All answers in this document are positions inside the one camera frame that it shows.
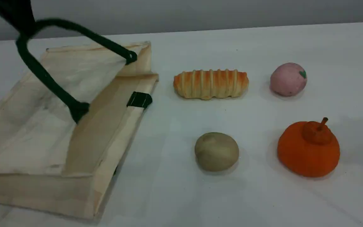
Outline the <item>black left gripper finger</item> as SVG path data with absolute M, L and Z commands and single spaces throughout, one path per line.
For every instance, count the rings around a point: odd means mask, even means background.
M 36 27 L 30 0 L 0 0 L 0 17 L 21 35 L 30 36 Z

